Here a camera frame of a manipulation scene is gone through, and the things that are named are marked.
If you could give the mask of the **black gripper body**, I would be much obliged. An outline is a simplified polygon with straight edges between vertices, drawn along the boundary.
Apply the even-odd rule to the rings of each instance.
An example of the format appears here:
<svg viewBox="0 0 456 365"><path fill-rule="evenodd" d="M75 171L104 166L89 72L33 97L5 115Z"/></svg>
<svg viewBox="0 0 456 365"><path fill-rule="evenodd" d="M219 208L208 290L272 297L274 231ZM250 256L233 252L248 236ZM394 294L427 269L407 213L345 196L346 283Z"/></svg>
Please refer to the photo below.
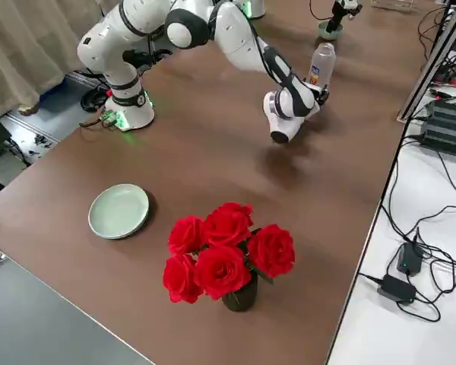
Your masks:
<svg viewBox="0 0 456 365"><path fill-rule="evenodd" d="M346 0L335 0L332 11L333 20L341 20L344 16L349 14L350 1Z"/></svg>
<svg viewBox="0 0 456 365"><path fill-rule="evenodd" d="M329 91L326 87L319 87L314 84L307 83L307 88L310 91L309 109L320 110L326 103L329 97Z"/></svg>

